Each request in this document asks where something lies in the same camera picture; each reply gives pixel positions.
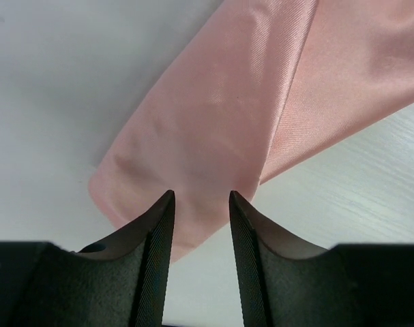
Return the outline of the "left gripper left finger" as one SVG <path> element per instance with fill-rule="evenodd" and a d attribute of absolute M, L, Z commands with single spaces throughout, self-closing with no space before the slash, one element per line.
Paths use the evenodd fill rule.
<path fill-rule="evenodd" d="M 160 326 L 175 194 L 81 251 L 0 241 L 0 326 Z"/>

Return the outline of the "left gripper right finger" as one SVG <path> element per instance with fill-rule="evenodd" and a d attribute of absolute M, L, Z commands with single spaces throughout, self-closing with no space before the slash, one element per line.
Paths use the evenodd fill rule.
<path fill-rule="evenodd" d="M 414 245 L 314 245 L 232 191 L 245 326 L 414 326 Z"/>

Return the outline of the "pink cloth napkin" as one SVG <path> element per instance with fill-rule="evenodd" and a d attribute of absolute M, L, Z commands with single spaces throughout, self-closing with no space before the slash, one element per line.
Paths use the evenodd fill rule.
<path fill-rule="evenodd" d="M 171 259 L 261 183 L 414 102 L 414 1 L 224 1 L 91 180 L 120 228 L 177 199 Z"/>

